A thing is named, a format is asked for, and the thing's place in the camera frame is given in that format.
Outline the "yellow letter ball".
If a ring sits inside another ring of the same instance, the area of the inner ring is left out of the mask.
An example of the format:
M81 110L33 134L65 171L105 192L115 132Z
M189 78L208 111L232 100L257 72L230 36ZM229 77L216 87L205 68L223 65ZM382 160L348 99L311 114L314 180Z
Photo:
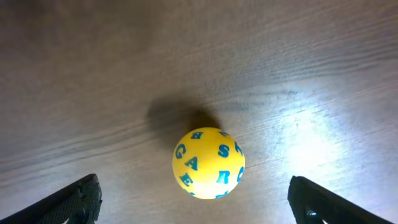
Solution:
M198 128L174 149L172 169L179 186L199 199L227 196L241 181L246 165L234 138L218 128Z

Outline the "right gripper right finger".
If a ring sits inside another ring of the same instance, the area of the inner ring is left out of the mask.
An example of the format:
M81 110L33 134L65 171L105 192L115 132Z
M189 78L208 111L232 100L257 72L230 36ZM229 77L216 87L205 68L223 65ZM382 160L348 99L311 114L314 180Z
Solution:
M302 176L291 178L287 199L297 223L392 224Z

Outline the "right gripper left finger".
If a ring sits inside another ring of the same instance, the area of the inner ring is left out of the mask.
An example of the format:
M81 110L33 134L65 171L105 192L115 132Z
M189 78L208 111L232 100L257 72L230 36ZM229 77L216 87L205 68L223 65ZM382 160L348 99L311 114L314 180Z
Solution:
M33 205L1 220L2 224L91 224L98 220L102 191L96 174L89 174Z

